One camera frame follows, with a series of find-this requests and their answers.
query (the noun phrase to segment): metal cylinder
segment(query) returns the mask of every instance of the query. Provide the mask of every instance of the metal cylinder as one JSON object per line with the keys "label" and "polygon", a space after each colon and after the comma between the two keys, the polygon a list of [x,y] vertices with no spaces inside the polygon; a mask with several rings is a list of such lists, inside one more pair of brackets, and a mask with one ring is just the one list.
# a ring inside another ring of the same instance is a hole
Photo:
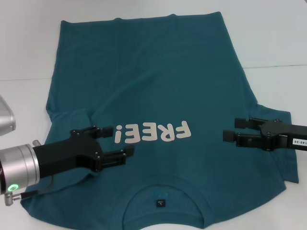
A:
{"label": "metal cylinder", "polygon": [[13,193],[4,194],[4,202],[6,206],[11,206],[13,204]]}
{"label": "metal cylinder", "polygon": [[38,160],[30,145],[0,150],[0,167],[0,195],[39,182]]}
{"label": "metal cylinder", "polygon": [[39,140],[34,140],[32,142],[32,144],[36,147],[36,146],[41,146],[41,143],[39,142]]}

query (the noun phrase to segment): folded t-shirt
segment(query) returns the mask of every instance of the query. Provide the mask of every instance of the folded t-shirt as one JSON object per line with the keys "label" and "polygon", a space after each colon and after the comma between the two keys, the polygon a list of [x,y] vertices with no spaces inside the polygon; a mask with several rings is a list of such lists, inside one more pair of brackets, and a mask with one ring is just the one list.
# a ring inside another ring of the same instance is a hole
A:
{"label": "folded t-shirt", "polygon": [[223,142],[236,117],[291,118],[257,104],[219,12],[62,21],[47,111],[47,143],[96,125],[116,131],[99,140],[104,151],[135,145],[126,165],[57,174],[47,194],[22,201],[31,216],[51,224],[205,228],[268,202],[284,181],[298,182],[294,150]]}

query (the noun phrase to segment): white surface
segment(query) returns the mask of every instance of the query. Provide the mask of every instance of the white surface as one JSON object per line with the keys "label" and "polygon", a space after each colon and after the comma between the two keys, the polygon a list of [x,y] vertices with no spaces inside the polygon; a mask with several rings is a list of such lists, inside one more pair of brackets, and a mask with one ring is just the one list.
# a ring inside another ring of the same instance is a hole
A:
{"label": "white surface", "polygon": [[[45,111],[61,20],[112,20],[221,11],[245,68],[307,65],[307,4],[304,0],[0,0],[0,94],[14,111],[16,131],[0,137],[0,149],[44,142]],[[292,113],[307,126],[307,66],[245,69],[260,104]],[[307,153],[298,151],[300,184],[269,203],[208,230],[307,229]],[[59,230],[30,217],[0,197],[0,229]],[[193,230],[158,225],[146,230]]]}
{"label": "white surface", "polygon": [[61,20],[217,11],[243,67],[307,64],[304,0],[0,0],[0,80],[50,78]]}

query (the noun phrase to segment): neckline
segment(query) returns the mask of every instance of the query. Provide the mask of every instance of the neckline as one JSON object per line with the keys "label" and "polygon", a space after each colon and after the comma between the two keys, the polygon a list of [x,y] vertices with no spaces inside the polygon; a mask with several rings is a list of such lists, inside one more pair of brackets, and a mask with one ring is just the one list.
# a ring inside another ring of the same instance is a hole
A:
{"label": "neckline", "polygon": [[154,185],[168,185],[186,193],[200,211],[202,215],[202,220],[196,221],[194,223],[191,221],[192,219],[191,216],[187,215],[185,217],[182,214],[176,215],[173,213],[168,213],[168,214],[164,213],[162,221],[160,218],[155,218],[154,216],[152,216],[151,218],[150,216],[147,215],[144,216],[143,218],[148,224],[146,226],[140,225],[138,229],[162,223],[186,224],[196,228],[206,228],[214,223],[214,215],[209,207],[208,202],[206,201],[206,197],[204,197],[204,195],[195,186],[174,175],[161,174],[161,175],[147,176],[145,178],[137,180],[134,183],[132,183],[128,188],[125,189],[125,191],[122,193],[122,196],[119,197],[116,204],[113,206],[111,221],[108,229],[124,230],[125,226],[123,224],[123,219],[126,209],[129,205],[129,202],[137,195],[139,191]]}

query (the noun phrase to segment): t-shirt sleeve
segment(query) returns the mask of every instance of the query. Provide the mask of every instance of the t-shirt sleeve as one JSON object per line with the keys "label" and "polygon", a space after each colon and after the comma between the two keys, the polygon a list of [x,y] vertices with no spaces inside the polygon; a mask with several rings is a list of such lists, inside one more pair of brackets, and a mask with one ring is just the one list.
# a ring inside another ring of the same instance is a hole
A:
{"label": "t-shirt sleeve", "polygon": [[[53,114],[51,121],[52,126],[45,144],[68,139],[70,137],[70,131],[73,129],[83,129],[91,126],[90,119],[85,110],[75,110]],[[47,193],[53,193],[74,185],[89,176],[97,176],[97,174],[86,168],[75,168],[55,174],[53,186],[47,191]],[[38,184],[28,187],[26,191],[31,192],[34,190],[44,190],[46,187],[48,187],[50,181],[51,177],[42,178]],[[34,211],[32,208],[35,208],[35,206],[31,204],[38,201],[42,197],[43,196],[34,196],[23,200],[21,204],[31,214],[32,211]]]}
{"label": "t-shirt sleeve", "polygon": [[[285,123],[291,124],[291,114],[257,104],[250,112],[250,117],[273,120],[280,119]],[[277,149],[270,152],[276,162],[283,180],[298,183],[297,160],[294,149]]]}

